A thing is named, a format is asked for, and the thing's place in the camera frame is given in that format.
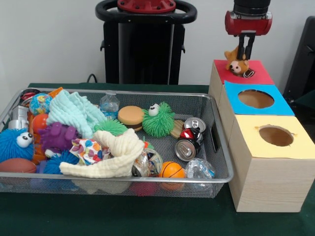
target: stacked wooden boxes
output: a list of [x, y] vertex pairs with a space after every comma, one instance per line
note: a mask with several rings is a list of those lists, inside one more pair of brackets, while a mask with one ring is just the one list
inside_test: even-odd
[[315, 177], [315, 145], [259, 61], [243, 78], [213, 63], [216, 100], [233, 160], [237, 211], [299, 212]]

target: colorful polka dot fabric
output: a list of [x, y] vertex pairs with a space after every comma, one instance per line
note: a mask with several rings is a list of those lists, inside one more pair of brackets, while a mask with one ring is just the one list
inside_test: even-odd
[[79, 165], [88, 166], [109, 158], [109, 149], [92, 139], [75, 139], [72, 145], [70, 152], [80, 159]]

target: orange plush toy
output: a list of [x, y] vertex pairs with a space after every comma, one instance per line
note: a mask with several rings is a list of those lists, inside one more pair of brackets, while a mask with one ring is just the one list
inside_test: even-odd
[[232, 52], [224, 52], [224, 55], [228, 62], [226, 65], [226, 69], [231, 70], [232, 73], [236, 75], [244, 75], [244, 73], [248, 71], [250, 64], [248, 60], [245, 60], [245, 54], [243, 54], [243, 60], [237, 60], [237, 50], [238, 46]]

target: blue fuzzy toy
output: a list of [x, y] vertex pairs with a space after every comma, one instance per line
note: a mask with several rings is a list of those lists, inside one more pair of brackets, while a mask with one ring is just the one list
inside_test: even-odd
[[58, 174], [62, 175], [59, 165], [62, 162], [70, 163], [73, 165], [78, 164], [79, 158], [70, 153], [69, 151], [63, 151], [61, 156], [54, 155], [49, 161], [47, 161], [44, 169], [44, 174]]
[[27, 129], [6, 129], [0, 133], [0, 163], [11, 158], [33, 159], [34, 144], [32, 134]]

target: white wall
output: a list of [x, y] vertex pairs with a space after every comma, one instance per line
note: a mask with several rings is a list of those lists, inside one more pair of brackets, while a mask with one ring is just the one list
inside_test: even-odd
[[[95, 16], [100, 0], [0, 1], [0, 111], [17, 89], [30, 82], [80, 83], [94, 73], [104, 82], [99, 51], [103, 22]], [[213, 59], [238, 44], [226, 34], [224, 16], [233, 0], [188, 0], [198, 18], [186, 25], [186, 54], [180, 84], [209, 84]], [[261, 59], [283, 89], [306, 18], [314, 0], [272, 0], [274, 21], [267, 36], [257, 37], [252, 59]]]

